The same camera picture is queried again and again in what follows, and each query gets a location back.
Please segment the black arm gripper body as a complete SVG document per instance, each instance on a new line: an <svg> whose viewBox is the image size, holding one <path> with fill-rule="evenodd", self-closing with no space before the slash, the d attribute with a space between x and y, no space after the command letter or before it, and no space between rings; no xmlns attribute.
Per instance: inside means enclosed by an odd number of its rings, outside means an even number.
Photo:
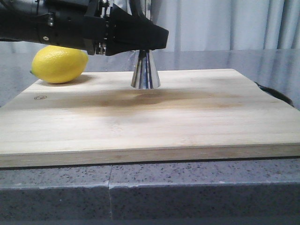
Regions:
<svg viewBox="0 0 300 225"><path fill-rule="evenodd" d="M36 28L38 42L105 54L109 6L107 0L36 0L35 12L45 15Z"/></svg>

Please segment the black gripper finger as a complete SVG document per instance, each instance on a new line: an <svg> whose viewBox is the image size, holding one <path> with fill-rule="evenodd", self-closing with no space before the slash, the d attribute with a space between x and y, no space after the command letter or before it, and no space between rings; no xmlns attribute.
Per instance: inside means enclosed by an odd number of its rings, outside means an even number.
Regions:
<svg viewBox="0 0 300 225"><path fill-rule="evenodd" d="M130 0L130 10L133 17L145 18L145 0Z"/></svg>
<svg viewBox="0 0 300 225"><path fill-rule="evenodd" d="M169 31L147 18L133 17L116 4L110 9L105 55L133 50L164 49Z"/></svg>

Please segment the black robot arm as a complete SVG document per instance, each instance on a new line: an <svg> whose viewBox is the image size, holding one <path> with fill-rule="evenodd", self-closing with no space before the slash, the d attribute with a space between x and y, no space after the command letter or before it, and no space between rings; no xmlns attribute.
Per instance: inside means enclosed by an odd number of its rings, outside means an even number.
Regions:
<svg viewBox="0 0 300 225"><path fill-rule="evenodd" d="M3 0L1 41L27 41L112 56L166 47L168 31L130 2L127 13L107 0Z"/></svg>

